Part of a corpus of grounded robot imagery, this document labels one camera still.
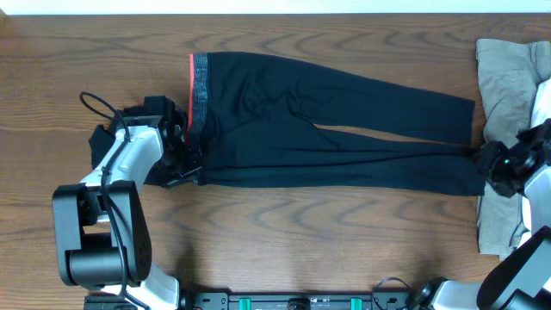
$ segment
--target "black pants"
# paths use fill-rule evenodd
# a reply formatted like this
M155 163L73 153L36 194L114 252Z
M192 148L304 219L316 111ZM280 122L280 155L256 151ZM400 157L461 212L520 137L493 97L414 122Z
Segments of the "black pants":
M470 100L267 55L196 54L191 62L186 134L187 143L201 148L200 185L483 194L485 180L468 147L392 142L313 125L468 145Z

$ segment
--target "black cable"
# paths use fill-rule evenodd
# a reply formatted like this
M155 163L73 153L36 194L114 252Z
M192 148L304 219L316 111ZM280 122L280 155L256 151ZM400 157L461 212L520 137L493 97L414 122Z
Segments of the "black cable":
M519 245L512 245L512 243L513 243L513 238L515 238L515 235L517 234L518 228L520 228L521 224L523 224L523 212L522 212L522 210L521 210L521 214L520 214L520 221L518 222L517 226L515 226L515 230L511 234L511 237L509 238L509 247L513 246L513 247L515 247L515 249L518 249Z
M115 118L105 115L102 112L97 111L96 109L92 108L85 100L84 96L90 96L94 99L96 99L98 102L102 103L104 106L106 106L108 109L111 110L115 114ZM122 126L124 127L125 135L124 140L122 141L121 145L117 147L109 161L105 164L104 167L102 167L102 180L100 182L100 190L102 194L102 200L103 205L105 206L105 211L107 212L107 215L109 217L109 221L111 222L111 226L113 227L113 234L115 235L115 240L117 242L117 249L119 251L119 256L121 257L121 291L119 292L118 296L121 298L127 298L129 301L131 301L133 304L143 307L144 309L149 309L147 305L144 305L142 302L136 300L134 297L132 297L130 294L127 293L127 285L128 285L128 257L126 255L126 251L124 248L124 245L122 244L122 236L121 236L121 230L119 229L119 226L117 224L117 221L115 220L115 214L113 213L113 208L117 208L115 202L111 200L109 197L108 192L108 185L107 185L107 179L108 176L111 173L111 167L115 163L115 160L119 157L124 147L130 142L130 130L128 129L128 125L124 122L122 119L122 115L117 111L113 106L111 106L109 103L101 99L100 97L90 94L88 92L81 92L79 95L81 103L88 108L90 111L96 113L97 115L103 116L111 121L119 121Z
M386 309L383 309L381 307L381 305L379 304L379 298L375 297L375 291L383 284L385 284L386 282L391 282L391 281L398 281L398 282L401 282L402 284L404 284L406 286L407 289L409 289L411 292L413 292L413 289L410 288L409 285L407 285L407 283L405 283L402 279L398 278L398 277L394 277L394 276L390 276L388 278L384 278L382 279L381 282L379 282L379 284L377 284L375 286L375 288L373 288L373 292L371 292L371 309L375 309L375 307L373 307L373 304L377 305L377 307L380 309L380 310L386 310ZM402 308L398 308L396 310L402 310L402 309L407 309L407 305L405 305L404 307Z

